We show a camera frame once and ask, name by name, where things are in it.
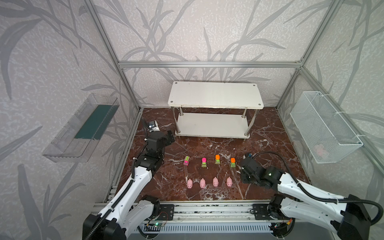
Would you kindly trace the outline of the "pink pig toy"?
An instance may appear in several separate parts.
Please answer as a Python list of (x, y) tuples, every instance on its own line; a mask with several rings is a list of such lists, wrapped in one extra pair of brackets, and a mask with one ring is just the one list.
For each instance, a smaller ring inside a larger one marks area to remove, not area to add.
[(187, 181), (187, 188), (191, 189), (193, 187), (193, 181), (191, 179), (188, 179)]
[(214, 187), (218, 187), (219, 186), (219, 180), (216, 177), (213, 178), (213, 186)]
[(201, 180), (200, 180), (200, 188), (201, 189), (204, 189), (206, 187), (206, 180), (204, 179), (204, 178), (202, 178)]
[(233, 185), (233, 180), (231, 179), (231, 177), (228, 177), (227, 180), (226, 180), (226, 185), (230, 188), (232, 187)]

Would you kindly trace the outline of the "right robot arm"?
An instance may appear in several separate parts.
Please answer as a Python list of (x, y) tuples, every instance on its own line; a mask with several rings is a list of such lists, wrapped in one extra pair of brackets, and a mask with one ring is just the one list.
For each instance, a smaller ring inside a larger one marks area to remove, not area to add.
[(277, 193), (267, 206), (273, 219), (299, 219), (325, 228), (342, 240), (369, 239), (371, 218), (360, 198), (331, 194), (295, 180), (273, 166), (264, 168), (253, 158), (240, 162), (244, 184), (254, 184)]

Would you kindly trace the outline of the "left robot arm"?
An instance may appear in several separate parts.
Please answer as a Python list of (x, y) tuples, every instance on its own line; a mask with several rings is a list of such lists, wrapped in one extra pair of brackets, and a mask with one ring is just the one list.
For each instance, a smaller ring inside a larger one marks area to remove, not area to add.
[(118, 193), (97, 215), (90, 214), (85, 219), (84, 240), (126, 240), (142, 222), (159, 215), (158, 198), (144, 196), (137, 204), (135, 201), (164, 163), (165, 148), (174, 141), (171, 131), (149, 135)]

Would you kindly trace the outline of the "white two-tier shelf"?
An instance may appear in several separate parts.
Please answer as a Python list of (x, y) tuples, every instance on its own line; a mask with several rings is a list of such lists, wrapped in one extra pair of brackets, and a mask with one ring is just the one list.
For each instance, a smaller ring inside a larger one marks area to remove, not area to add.
[[(264, 108), (257, 84), (219, 82), (173, 82), (168, 105), (174, 115), (177, 136), (248, 139), (256, 120), (246, 113)], [(184, 108), (242, 110), (241, 115), (187, 113)]]

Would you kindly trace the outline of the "green truck orange load right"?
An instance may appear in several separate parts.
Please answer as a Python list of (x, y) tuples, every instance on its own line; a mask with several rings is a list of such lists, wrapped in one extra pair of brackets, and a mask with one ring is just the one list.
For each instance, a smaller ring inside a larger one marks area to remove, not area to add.
[(230, 166), (231, 166), (231, 168), (236, 168), (237, 164), (236, 164), (236, 159), (235, 158), (231, 158)]

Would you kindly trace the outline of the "green truck orange load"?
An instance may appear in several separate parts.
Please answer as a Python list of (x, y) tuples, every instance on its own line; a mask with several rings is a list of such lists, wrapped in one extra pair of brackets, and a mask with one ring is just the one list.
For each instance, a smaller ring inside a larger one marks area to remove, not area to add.
[(235, 158), (231, 158), (230, 166), (231, 166), (231, 168), (236, 168), (237, 164), (236, 164), (236, 159)]
[(220, 165), (221, 164), (220, 155), (215, 155), (215, 164), (216, 165)]

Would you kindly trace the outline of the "green truck orange load left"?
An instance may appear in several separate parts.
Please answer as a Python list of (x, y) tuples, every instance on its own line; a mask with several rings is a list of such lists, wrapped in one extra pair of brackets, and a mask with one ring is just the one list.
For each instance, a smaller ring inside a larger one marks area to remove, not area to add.
[(216, 165), (220, 165), (221, 164), (220, 155), (215, 155), (215, 164)]

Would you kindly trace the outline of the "pink green toy truck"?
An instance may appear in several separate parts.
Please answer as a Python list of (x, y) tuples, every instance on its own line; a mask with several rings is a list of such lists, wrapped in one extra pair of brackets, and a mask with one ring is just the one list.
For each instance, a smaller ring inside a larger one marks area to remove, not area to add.
[(189, 163), (190, 163), (190, 156), (186, 156), (185, 159), (184, 159), (184, 165), (188, 166)]

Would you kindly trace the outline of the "pink toy in basket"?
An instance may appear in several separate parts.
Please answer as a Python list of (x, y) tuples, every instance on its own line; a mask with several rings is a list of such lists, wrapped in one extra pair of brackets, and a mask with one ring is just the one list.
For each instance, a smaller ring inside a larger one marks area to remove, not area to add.
[(316, 154), (322, 158), (329, 155), (328, 151), (325, 149), (325, 146), (323, 144), (315, 145), (314, 150)]

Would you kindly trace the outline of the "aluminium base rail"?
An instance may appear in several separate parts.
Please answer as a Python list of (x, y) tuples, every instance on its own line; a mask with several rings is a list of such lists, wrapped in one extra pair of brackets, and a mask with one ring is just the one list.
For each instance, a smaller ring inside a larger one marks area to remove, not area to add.
[(159, 234), (262, 233), (286, 237), (295, 225), (273, 217), (265, 201), (160, 202), (96, 204), (83, 223), (84, 240), (126, 240), (131, 234), (154, 239)]

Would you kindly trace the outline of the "clear plastic wall bin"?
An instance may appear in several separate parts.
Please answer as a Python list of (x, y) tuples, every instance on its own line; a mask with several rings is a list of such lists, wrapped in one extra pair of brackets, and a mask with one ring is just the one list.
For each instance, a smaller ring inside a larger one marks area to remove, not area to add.
[(120, 104), (117, 97), (90, 94), (42, 155), (54, 163), (86, 163)]

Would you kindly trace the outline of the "aluminium frame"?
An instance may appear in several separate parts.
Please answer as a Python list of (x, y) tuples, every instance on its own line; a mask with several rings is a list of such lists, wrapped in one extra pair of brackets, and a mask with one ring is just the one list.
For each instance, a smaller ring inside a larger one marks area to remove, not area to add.
[(112, 44), (108, 39), (107, 32), (103, 26), (103, 23), (99, 17), (96, 5), (93, 1), (84, 1), (85, 9), (91, 16), (92, 22), (95, 24), (97, 31), (102, 39), (103, 44), (107, 48), (109, 56), (112, 58), (113, 66), (117, 70), (118, 75), (125, 84), (126, 89), (134, 99), (136, 106), (139, 106), (137, 98), (135, 97), (131, 86), (128, 83), (127, 78), (123, 73), (121, 65), (127, 65), (128, 68), (294, 68), (294, 75), (283, 92), (283, 96), (278, 102), (280, 107), (283, 101), (287, 98), (289, 91), (293, 88), (299, 75), (303, 76), (307, 83), (318, 92), (321, 92), (330, 104), (335, 107), (336, 110), (341, 111), (341, 106), (335, 101), (329, 92), (320, 84), (315, 77), (306, 68), (306, 64), (313, 54), (316, 46), (321, 41), (321, 38), (325, 35), (325, 32), (330, 27), (331, 22), (334, 20), (337, 12), (344, 1), (331, 1), (329, 9), (317, 28), (309, 46), (307, 47), (303, 57), (299, 61), (138, 61), (138, 62), (120, 62), (112, 48)]

